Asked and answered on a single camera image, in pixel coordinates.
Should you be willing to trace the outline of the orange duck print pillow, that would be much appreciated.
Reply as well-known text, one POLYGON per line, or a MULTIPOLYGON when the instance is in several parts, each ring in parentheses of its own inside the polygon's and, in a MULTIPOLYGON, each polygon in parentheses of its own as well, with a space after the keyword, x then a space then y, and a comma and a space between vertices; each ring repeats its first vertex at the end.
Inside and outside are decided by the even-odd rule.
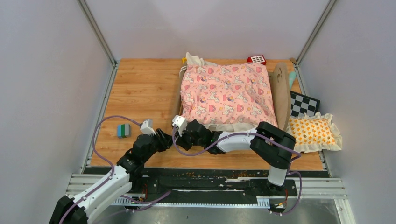
POLYGON ((332 123, 333 115, 321 115, 317 112, 310 117, 289 118, 287 133, 296 139, 294 150, 299 153, 313 153, 324 150, 340 151, 342 136, 337 126, 332 123))

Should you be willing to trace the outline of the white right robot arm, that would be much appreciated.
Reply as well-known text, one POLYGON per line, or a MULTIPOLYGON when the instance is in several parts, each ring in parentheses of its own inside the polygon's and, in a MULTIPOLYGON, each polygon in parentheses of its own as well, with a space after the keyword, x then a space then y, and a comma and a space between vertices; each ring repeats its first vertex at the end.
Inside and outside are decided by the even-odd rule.
POLYGON ((270 165, 267 190, 278 195, 285 189, 285 178, 292 156, 301 155, 294 150, 296 139, 268 122, 260 122, 255 128, 242 132, 211 131, 197 120, 187 122, 181 116, 172 121, 172 141, 177 150, 189 150, 193 146, 211 154, 249 150, 270 165))

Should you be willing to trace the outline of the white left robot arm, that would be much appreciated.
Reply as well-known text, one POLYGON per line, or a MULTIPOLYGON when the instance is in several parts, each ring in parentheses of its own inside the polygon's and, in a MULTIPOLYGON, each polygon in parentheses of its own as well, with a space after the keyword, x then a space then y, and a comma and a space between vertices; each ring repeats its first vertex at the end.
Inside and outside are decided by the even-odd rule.
POLYGON ((137 193, 143 187, 141 172, 157 152, 172 146, 172 136, 157 129, 155 134, 141 134, 131 149, 115 166, 88 189, 73 196, 63 196, 56 203, 49 223, 91 224, 109 205, 127 192, 137 193))

